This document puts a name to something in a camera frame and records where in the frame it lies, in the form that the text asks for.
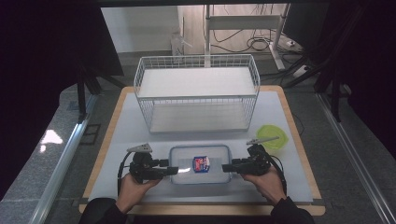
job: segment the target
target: wooden table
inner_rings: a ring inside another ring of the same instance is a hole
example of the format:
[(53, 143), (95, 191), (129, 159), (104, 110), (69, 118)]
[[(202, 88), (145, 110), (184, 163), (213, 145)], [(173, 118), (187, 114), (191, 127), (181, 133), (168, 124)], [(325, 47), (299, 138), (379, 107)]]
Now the wooden table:
[[(299, 207), (307, 210), (312, 216), (322, 216), (325, 213), (325, 206), (322, 202), (320, 192), (318, 190), (317, 182), (309, 165), (308, 158), (306, 157), (303, 143), (300, 135), (295, 126), (292, 114), (288, 102), (286, 100), (285, 93), (282, 88), (278, 86), (261, 86), (260, 91), (276, 91), (279, 100), (282, 104), (282, 108), (285, 112), (287, 123), (289, 124), (290, 131), (294, 143), (297, 148), (301, 163), (304, 168), (308, 185), (312, 192), (313, 202), (311, 204), (298, 205)], [(93, 185), (99, 175), (103, 162), (105, 160), (107, 150), (109, 148), (111, 138), (117, 125), (117, 121), (120, 117), (123, 103), (125, 101), (127, 93), (134, 92), (133, 87), (126, 87), (122, 90), (120, 98), (117, 102), (111, 121), (108, 125), (105, 138), (100, 148), (96, 163), (93, 166), (90, 179), (87, 187), (85, 188), (83, 199), (88, 199)], [(79, 205), (79, 211), (83, 212), (86, 204), (81, 203)], [(224, 215), (224, 216), (262, 216), (270, 215), (273, 206), (271, 205), (248, 205), (248, 204), (237, 204), (237, 205), (211, 205), (211, 204), (197, 204), (197, 205), (174, 205), (174, 204), (142, 204), (137, 205), (130, 212), (138, 215)]]

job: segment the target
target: white wall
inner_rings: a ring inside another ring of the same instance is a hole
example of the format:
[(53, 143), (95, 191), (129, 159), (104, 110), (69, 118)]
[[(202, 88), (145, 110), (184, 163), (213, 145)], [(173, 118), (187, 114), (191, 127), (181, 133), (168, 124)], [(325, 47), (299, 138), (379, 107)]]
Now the white wall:
[(118, 53), (170, 50), (179, 27), (177, 7), (104, 7), (102, 13)]

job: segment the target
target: silver metal bracket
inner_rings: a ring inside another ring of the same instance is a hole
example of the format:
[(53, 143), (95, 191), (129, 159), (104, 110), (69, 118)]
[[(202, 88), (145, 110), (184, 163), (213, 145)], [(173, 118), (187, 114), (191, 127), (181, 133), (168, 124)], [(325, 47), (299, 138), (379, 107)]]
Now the silver metal bracket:
[(143, 144), (137, 147), (130, 147), (126, 149), (127, 152), (152, 152), (152, 148), (150, 147), (149, 143)]
[(255, 138), (250, 141), (247, 141), (247, 145), (255, 145), (255, 144), (259, 144), (259, 143), (269, 142), (269, 141), (276, 140), (278, 138), (279, 138), (279, 136), (266, 137), (266, 138)]

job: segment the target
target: green bowl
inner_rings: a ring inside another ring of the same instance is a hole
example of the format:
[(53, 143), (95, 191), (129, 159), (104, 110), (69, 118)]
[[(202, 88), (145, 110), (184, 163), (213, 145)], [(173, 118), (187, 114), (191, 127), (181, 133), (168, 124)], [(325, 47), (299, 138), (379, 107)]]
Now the green bowl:
[(279, 127), (272, 125), (272, 124), (262, 125), (260, 127), (260, 129), (257, 130), (256, 136), (257, 136), (257, 138), (268, 138), (268, 137), (275, 137), (275, 136), (279, 137), (276, 140), (263, 142), (262, 146), (265, 149), (280, 149), (283, 146), (285, 146), (289, 141), (289, 138), (285, 134), (285, 132), (283, 132), (283, 130), (280, 129)]

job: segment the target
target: wire basket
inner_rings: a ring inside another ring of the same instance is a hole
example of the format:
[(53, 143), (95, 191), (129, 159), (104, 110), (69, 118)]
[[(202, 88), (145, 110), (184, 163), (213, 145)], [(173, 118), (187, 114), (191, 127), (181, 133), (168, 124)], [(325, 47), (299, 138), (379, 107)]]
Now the wire basket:
[(151, 133), (246, 131), (260, 76), (248, 54), (143, 57), (134, 91)]

